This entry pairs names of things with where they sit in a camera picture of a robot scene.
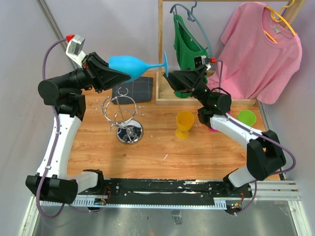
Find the yellow plastic wine glass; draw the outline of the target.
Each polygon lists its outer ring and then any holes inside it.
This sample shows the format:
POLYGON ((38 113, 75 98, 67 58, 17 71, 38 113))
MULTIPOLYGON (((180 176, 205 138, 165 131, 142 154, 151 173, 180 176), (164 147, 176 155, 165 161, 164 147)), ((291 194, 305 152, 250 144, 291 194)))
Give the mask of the yellow plastic wine glass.
POLYGON ((189 136, 189 130, 194 124, 194 115, 189 111, 181 111, 176 116, 177 129, 175 136, 178 139, 184 140, 189 136))

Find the blue plastic wine glass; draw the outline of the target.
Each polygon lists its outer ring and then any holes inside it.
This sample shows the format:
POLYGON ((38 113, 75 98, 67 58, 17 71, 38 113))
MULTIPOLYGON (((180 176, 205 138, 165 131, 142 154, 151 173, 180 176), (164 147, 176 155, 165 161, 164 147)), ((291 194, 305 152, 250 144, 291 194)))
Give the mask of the blue plastic wine glass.
POLYGON ((111 69, 130 75, 131 81, 141 77, 147 70, 156 67, 163 67, 166 76, 169 76, 166 52, 163 53, 163 63, 160 64, 148 64, 133 56, 111 56, 109 57, 108 64, 111 69))

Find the magenta plastic wine glass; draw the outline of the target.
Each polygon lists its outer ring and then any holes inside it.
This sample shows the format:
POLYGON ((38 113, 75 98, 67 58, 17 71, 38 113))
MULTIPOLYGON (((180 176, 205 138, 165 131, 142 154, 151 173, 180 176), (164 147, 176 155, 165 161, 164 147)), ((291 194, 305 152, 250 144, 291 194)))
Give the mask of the magenta plastic wine glass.
POLYGON ((210 127, 210 128, 208 128, 208 129, 209 129, 211 132, 218 132, 218 130, 215 130, 215 129, 211 128, 211 127, 210 127))

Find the lime green plastic wine glass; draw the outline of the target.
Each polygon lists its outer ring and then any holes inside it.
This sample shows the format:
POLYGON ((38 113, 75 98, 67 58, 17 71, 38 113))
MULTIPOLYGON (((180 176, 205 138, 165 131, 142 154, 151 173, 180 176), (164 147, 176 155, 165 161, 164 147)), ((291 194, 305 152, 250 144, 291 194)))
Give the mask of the lime green plastic wine glass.
POLYGON ((250 110, 241 110, 238 114, 238 120, 252 127, 256 123, 256 115, 250 110))

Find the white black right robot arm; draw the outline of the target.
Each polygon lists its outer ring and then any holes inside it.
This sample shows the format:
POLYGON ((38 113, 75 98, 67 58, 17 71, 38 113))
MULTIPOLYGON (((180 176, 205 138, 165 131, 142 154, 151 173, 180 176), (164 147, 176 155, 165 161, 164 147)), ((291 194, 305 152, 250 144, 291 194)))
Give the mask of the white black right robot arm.
POLYGON ((224 193, 233 197, 244 185, 274 175, 286 164, 286 158, 274 131, 254 129, 228 114, 230 94, 221 88, 209 89, 205 74, 206 68, 201 66, 196 70, 165 72, 163 76, 174 91, 190 92, 201 103, 197 112, 203 125, 220 131, 246 150, 246 164, 223 178, 224 193))

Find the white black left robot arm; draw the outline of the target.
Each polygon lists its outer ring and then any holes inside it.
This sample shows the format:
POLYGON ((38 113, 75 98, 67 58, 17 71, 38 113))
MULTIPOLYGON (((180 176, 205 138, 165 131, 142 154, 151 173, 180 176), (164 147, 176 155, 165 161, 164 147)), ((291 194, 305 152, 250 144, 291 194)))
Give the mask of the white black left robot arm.
POLYGON ((74 137, 86 110, 83 90, 96 92, 111 89, 131 76, 110 68, 92 52, 82 60, 83 66, 69 73, 45 79, 38 85, 44 104, 56 113, 52 135, 45 156, 35 175, 28 175, 26 187, 40 201, 71 204, 78 193, 89 189, 94 194, 105 190, 100 170, 84 170, 75 177, 67 176, 67 164, 74 137))

